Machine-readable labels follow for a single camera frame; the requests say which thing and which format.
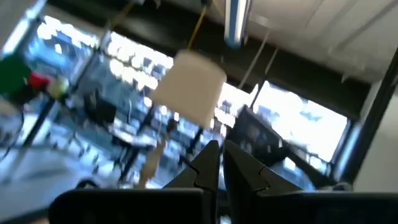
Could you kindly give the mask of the red blurred object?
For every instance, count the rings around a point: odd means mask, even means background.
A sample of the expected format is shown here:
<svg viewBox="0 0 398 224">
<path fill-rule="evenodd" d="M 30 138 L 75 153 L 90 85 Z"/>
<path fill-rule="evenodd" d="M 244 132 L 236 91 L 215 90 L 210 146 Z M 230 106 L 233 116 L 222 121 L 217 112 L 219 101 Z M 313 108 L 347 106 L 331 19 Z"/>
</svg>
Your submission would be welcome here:
<svg viewBox="0 0 398 224">
<path fill-rule="evenodd" d="M 47 87 L 51 80 L 52 79 L 49 76 L 37 72 L 31 72 L 27 83 L 33 89 L 42 91 Z"/>
</svg>

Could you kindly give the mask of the black aluminium rig frame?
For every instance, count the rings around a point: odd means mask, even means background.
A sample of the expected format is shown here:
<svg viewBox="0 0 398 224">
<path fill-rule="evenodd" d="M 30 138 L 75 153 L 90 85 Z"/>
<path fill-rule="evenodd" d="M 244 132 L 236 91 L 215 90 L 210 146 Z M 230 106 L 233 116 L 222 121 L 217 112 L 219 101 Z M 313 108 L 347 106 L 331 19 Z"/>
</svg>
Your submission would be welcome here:
<svg viewBox="0 0 398 224">
<path fill-rule="evenodd" d="M 390 64 L 380 82 L 374 99 L 370 102 L 365 117 L 360 119 L 349 136 L 348 153 L 333 174 L 340 182 L 353 183 L 359 174 L 366 154 L 380 126 L 388 104 L 398 85 L 398 47 L 391 58 Z"/>
</svg>

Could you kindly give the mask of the ceiling tube light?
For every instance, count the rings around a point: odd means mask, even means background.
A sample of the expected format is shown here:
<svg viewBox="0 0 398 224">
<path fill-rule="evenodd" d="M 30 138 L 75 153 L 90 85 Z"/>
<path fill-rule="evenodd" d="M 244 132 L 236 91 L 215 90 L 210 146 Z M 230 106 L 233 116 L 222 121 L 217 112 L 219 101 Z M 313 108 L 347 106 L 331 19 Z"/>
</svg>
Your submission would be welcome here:
<svg viewBox="0 0 398 224">
<path fill-rule="evenodd" d="M 242 46 L 252 0 L 225 0 L 224 41 L 237 49 Z"/>
</svg>

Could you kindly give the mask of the beige lamp stem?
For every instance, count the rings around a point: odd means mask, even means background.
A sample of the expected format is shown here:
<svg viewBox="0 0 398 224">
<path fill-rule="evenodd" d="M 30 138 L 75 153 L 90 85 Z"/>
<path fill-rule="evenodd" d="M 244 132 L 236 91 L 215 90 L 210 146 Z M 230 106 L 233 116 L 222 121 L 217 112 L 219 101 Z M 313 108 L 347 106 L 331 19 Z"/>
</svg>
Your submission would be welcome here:
<svg viewBox="0 0 398 224">
<path fill-rule="evenodd" d="M 164 153 L 166 142 L 169 140 L 169 137 L 170 133 L 167 133 L 162 140 L 158 142 L 156 148 L 146 156 L 146 162 L 140 171 L 140 179 L 138 184 L 135 186 L 136 189 L 144 189 L 147 181 L 151 180 L 151 178 L 155 176 L 156 170 L 159 166 L 159 161 Z"/>
</svg>

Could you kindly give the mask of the green blurred object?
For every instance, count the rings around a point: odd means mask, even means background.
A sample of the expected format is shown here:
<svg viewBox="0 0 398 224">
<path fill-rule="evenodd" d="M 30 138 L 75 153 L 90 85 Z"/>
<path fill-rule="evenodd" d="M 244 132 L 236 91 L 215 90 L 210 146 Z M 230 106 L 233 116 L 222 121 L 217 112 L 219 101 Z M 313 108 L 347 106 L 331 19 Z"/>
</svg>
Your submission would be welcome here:
<svg viewBox="0 0 398 224">
<path fill-rule="evenodd" d="M 18 54 L 9 54 L 0 60 L 0 95 L 22 87 L 32 70 Z"/>
</svg>

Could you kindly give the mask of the white lamp shade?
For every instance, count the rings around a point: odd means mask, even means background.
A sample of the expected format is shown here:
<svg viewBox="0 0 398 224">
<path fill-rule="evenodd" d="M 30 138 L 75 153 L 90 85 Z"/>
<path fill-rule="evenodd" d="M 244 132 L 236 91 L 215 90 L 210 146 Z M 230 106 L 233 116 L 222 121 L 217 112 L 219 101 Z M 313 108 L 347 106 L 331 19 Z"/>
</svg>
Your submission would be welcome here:
<svg viewBox="0 0 398 224">
<path fill-rule="evenodd" d="M 216 63 L 190 50 L 181 50 L 150 99 L 202 128 L 209 128 L 226 79 L 224 70 Z"/>
</svg>

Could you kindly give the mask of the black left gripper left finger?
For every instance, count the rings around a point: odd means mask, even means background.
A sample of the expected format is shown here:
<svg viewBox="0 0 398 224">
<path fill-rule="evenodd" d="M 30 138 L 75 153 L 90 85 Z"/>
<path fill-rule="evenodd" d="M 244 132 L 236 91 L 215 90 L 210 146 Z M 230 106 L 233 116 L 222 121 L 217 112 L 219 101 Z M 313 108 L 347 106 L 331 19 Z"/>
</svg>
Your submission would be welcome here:
<svg viewBox="0 0 398 224">
<path fill-rule="evenodd" d="M 50 224 L 216 224 L 220 148 L 210 141 L 162 189 L 74 189 L 49 207 Z"/>
</svg>

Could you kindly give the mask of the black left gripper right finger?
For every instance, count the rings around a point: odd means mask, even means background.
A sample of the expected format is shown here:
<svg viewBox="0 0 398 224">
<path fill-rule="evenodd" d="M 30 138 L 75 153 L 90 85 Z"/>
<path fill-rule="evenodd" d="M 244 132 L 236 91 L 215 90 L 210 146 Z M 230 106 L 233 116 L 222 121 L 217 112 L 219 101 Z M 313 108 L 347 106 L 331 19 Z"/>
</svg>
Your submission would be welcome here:
<svg viewBox="0 0 398 224">
<path fill-rule="evenodd" d="M 398 194 L 304 191 L 231 141 L 223 162 L 232 224 L 398 224 Z"/>
</svg>

